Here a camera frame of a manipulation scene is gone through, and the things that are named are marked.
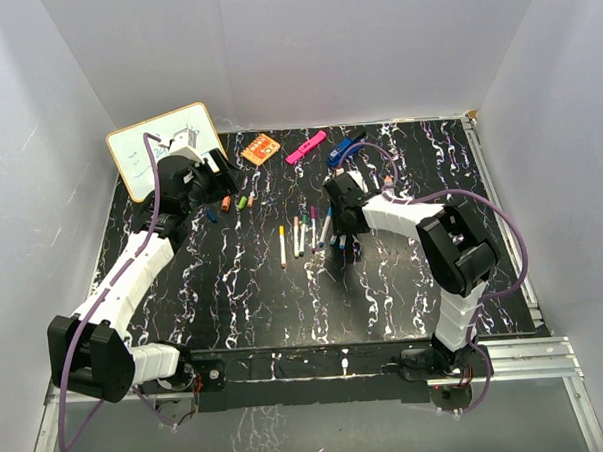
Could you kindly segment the orange highlighter cap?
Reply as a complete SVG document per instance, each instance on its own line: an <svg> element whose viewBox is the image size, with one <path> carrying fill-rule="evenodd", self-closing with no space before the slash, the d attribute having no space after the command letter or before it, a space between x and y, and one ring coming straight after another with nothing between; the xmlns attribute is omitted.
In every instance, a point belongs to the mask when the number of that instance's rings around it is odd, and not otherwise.
<svg viewBox="0 0 603 452"><path fill-rule="evenodd" d="M224 199L221 202L222 205L222 211L223 212L228 212L231 208L231 197L230 196L225 196Z"/></svg>

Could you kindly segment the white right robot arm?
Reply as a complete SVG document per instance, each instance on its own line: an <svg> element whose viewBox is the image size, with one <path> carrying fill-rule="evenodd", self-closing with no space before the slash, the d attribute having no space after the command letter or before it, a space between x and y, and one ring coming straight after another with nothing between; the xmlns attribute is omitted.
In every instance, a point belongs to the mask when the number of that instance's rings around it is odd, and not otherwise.
<svg viewBox="0 0 603 452"><path fill-rule="evenodd" d="M335 235L387 231L421 245L441 303L431 347L414 361L448 377L459 374L469 364L475 313L500 256L471 205L409 202L369 191L359 172L340 172L324 188Z"/></svg>

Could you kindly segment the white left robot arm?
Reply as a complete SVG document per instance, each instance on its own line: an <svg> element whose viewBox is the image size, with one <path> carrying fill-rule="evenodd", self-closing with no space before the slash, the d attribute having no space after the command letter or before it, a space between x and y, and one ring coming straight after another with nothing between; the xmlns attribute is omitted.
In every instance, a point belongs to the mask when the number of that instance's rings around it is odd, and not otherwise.
<svg viewBox="0 0 603 452"><path fill-rule="evenodd" d="M136 385L161 379L186 389L195 367L184 347L163 341L129 347L131 319L156 277L189 235L200 205L234 195L243 174L213 149L201 161L183 156L157 163L158 185L139 204L125 249L91 295L70 316L50 322L47 339L52 383L105 402L122 400Z"/></svg>

